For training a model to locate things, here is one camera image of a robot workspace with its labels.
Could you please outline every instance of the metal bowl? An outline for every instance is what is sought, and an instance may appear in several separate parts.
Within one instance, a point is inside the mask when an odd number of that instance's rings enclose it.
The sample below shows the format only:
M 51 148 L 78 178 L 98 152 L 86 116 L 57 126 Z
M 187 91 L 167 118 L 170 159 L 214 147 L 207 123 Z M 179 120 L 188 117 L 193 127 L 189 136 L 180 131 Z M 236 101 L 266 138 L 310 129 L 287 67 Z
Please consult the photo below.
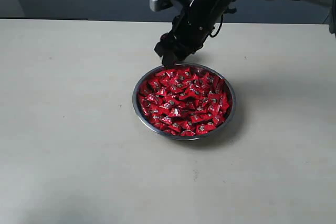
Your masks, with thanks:
M 174 136 L 172 134 L 163 132 L 157 128 L 155 128 L 153 125 L 151 125 L 146 118 L 143 116 L 142 112 L 141 112 L 141 107 L 139 105 L 138 102 L 138 92 L 139 92 L 139 88 L 140 85 L 147 80 L 149 77 L 151 77 L 153 74 L 160 72 L 161 70 L 164 69 L 163 66 L 159 66 L 157 68 L 154 68 L 153 70 L 149 71 L 148 73 L 146 73 L 140 80 L 139 82 L 136 84 L 134 91 L 133 91 L 133 107 L 134 110 L 137 114 L 137 116 L 139 117 L 139 119 L 143 122 L 144 125 L 146 125 L 148 128 L 150 128 L 152 131 L 155 131 L 156 133 L 159 133 L 160 135 L 175 139 L 175 140 L 181 140 L 181 141 L 188 141 L 188 140 L 198 140 L 204 137 L 208 137 L 208 136 L 213 136 L 215 134 L 217 134 L 219 131 L 223 130 L 225 128 L 225 126 L 232 120 L 235 110 L 236 110 L 236 96 L 235 96 L 235 92 L 232 88 L 232 86 L 230 85 L 230 83 L 219 73 L 217 73 L 216 71 L 212 70 L 211 68 L 202 66 L 202 65 L 198 65 L 198 64 L 193 64 L 193 63 L 179 63 L 176 64 L 177 66 L 183 66 L 183 67 L 192 67 L 194 69 L 196 69 L 197 72 L 202 72 L 203 70 L 209 71 L 213 74 L 218 75 L 221 79 L 223 79 L 225 81 L 226 84 L 226 89 L 227 89 L 227 95 L 228 95 L 228 100 L 232 102 L 232 106 L 228 109 L 228 111 L 225 114 L 225 122 L 222 123 L 218 128 L 216 128 L 213 131 L 210 131 L 206 134 L 202 134 L 202 135 L 195 135 L 195 136 Z

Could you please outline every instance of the table surface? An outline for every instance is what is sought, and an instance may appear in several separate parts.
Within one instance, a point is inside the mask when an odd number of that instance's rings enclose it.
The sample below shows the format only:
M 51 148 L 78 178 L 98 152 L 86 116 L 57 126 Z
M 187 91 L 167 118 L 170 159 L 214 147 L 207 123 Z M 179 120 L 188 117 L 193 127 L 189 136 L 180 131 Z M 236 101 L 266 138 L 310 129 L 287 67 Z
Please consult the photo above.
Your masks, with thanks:
M 0 20 L 0 223 L 334 223 L 328 27 L 225 24 L 188 61 L 229 80 L 236 115 L 194 142 L 132 107 L 170 27 Z

